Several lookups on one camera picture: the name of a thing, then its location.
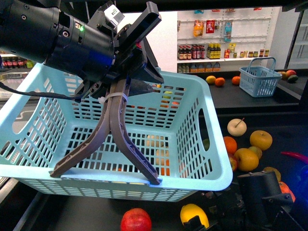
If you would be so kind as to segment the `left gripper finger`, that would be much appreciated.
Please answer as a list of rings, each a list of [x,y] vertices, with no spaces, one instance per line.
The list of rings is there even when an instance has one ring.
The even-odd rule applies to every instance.
[[[115,92],[129,93],[130,80],[121,78],[115,83]],[[110,109],[110,129],[118,149],[142,173],[152,185],[159,185],[158,173],[145,155],[130,139],[125,126],[127,102],[122,97],[112,98]]]
[[[116,90],[116,84],[112,83],[110,89],[106,93],[107,100],[103,104],[102,115],[93,133],[82,142],[77,148],[63,157],[50,172],[50,176],[57,178],[67,172],[79,162],[90,156],[105,141],[110,132],[110,108],[112,104],[111,94]]]

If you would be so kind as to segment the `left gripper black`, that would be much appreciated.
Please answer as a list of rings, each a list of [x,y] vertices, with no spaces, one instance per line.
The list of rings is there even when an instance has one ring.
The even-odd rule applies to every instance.
[[[159,24],[161,17],[157,5],[148,1],[147,8],[133,24],[124,26],[114,37],[115,63],[101,80],[84,81],[75,90],[98,99],[106,94],[110,86],[121,79],[128,79],[132,95],[151,92],[148,83],[162,84],[157,61],[146,39],[152,29]]]

